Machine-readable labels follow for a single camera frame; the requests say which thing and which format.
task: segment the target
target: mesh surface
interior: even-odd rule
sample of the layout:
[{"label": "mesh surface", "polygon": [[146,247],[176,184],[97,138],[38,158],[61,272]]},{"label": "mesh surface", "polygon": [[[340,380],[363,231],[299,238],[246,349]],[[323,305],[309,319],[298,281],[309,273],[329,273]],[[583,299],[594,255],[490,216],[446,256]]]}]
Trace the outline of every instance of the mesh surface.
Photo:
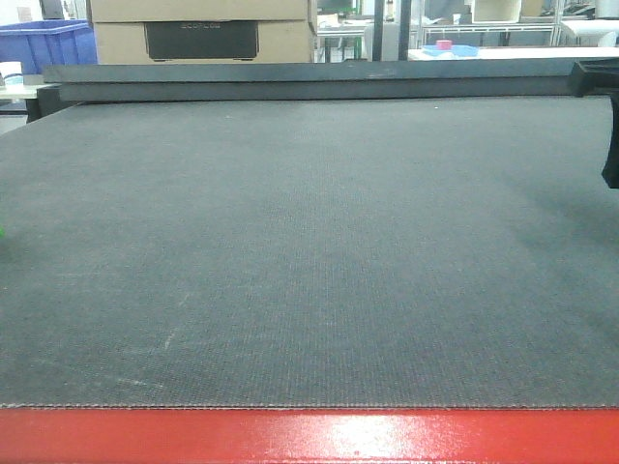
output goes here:
[{"label": "mesh surface", "polygon": [[619,405],[607,99],[72,108],[0,137],[0,403]]}]

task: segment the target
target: white cup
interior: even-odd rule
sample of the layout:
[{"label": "white cup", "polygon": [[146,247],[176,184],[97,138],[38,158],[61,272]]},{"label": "white cup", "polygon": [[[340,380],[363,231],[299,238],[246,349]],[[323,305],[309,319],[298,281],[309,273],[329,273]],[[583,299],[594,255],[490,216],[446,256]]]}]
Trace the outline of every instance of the white cup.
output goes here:
[{"label": "white cup", "polygon": [[0,63],[0,74],[7,87],[23,85],[23,74],[21,73],[21,63],[18,61],[5,61]]}]

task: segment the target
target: red metal frame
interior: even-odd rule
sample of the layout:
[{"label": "red metal frame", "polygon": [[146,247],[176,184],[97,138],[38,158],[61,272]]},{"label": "red metal frame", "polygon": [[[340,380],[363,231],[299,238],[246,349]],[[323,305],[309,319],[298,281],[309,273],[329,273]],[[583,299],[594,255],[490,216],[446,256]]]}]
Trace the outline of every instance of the red metal frame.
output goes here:
[{"label": "red metal frame", "polygon": [[619,410],[0,410],[2,463],[619,462]]}]

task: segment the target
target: black label on box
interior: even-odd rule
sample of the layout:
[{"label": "black label on box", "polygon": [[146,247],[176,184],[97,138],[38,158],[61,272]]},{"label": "black label on box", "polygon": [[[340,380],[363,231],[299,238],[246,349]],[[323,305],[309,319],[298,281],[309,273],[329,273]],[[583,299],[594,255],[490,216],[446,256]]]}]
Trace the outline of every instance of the black label on box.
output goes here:
[{"label": "black label on box", "polygon": [[249,60],[258,54],[258,21],[166,21],[144,25],[153,60]]}]

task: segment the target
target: metal pole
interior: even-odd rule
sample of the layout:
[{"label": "metal pole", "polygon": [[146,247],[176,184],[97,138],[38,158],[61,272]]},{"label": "metal pole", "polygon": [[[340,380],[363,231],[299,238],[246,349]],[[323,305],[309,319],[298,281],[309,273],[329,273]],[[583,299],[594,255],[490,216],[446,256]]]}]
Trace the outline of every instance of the metal pole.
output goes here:
[{"label": "metal pole", "polygon": [[401,0],[399,9],[399,43],[398,59],[408,61],[408,46],[410,42],[410,16],[412,0]]},{"label": "metal pole", "polygon": [[374,0],[374,38],[371,45],[371,61],[383,59],[383,22],[385,20],[385,0]]}]

